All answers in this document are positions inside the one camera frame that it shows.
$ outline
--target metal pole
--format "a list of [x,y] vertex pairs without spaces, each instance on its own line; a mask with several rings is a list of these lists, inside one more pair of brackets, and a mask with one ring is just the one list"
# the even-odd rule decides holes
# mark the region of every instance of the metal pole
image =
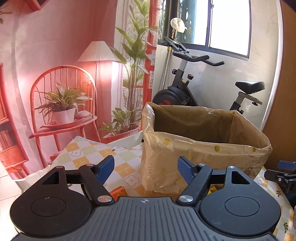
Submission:
[[[175,36],[176,36],[176,30],[173,29],[172,38],[174,39]],[[167,77],[167,74],[168,74],[168,66],[169,66],[169,63],[170,63],[171,55],[172,55],[172,47],[168,47],[168,56],[167,56],[167,61],[166,61],[166,64],[165,64],[165,72],[163,74],[163,82],[162,82],[162,85],[161,85],[162,90],[165,87],[165,81],[166,81],[166,77]]]
[[163,74],[163,84],[161,86],[161,89],[163,90],[165,88],[165,81],[166,81],[166,76],[167,76],[167,73],[168,73],[168,66],[169,66],[169,63],[170,63],[170,57],[172,55],[172,47],[168,47],[168,56],[167,56],[167,61],[166,61],[166,64],[165,64],[165,72]]

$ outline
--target wall tapestry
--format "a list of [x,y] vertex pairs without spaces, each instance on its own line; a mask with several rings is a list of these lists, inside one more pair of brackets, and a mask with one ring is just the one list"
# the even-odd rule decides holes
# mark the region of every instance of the wall tapestry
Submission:
[[13,179],[80,135],[141,131],[159,0],[9,0],[0,6],[0,161]]

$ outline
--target window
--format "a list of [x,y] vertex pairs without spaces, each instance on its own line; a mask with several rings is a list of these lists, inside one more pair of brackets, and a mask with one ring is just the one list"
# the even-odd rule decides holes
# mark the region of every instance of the window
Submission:
[[159,44],[164,36],[171,36],[173,17],[181,18],[187,27],[176,36],[187,48],[249,58],[250,0],[161,0]]

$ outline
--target painted chair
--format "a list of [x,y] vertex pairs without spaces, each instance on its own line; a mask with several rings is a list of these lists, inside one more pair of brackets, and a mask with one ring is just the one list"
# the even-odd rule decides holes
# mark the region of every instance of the painted chair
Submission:
[[[40,112],[40,110],[35,110],[35,108],[45,104],[47,100],[44,98],[46,95],[44,92],[53,91],[56,92],[55,84],[58,83],[61,86],[66,86],[67,88],[75,88],[81,87],[83,92],[85,92],[86,96],[91,97],[92,100],[87,100],[84,102],[84,105],[79,105],[78,111],[87,110],[92,114],[92,118],[82,122],[76,126],[63,128],[63,129],[49,129],[49,128],[41,128],[43,125],[48,125],[53,121],[52,115],[45,116],[44,112]],[[40,137],[44,136],[54,136],[55,144],[57,146],[58,152],[62,151],[62,147],[60,145],[57,134],[70,132],[74,130],[80,130],[80,135],[85,138],[84,127],[88,124],[91,124],[94,128],[94,132],[97,138],[100,141],[100,136],[96,127],[96,119],[95,116],[95,103],[96,103],[96,87],[94,83],[94,79],[91,75],[76,66],[71,65],[63,65],[58,66],[52,69],[45,71],[41,74],[38,79],[34,82],[31,92],[30,92],[30,108],[31,108],[31,117],[32,117],[32,125],[33,125],[33,134],[29,136],[29,138],[35,138],[38,152],[44,167],[48,165],[45,160],[40,144]],[[55,159],[58,153],[54,154],[50,157],[51,161]]]

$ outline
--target adjustment knob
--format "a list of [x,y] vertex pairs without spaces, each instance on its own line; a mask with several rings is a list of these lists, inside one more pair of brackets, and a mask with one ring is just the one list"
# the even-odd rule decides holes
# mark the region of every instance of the adjustment knob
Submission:
[[188,74],[188,75],[187,75],[187,78],[190,79],[190,80],[192,80],[193,77],[194,77],[194,76],[193,76],[192,74]]

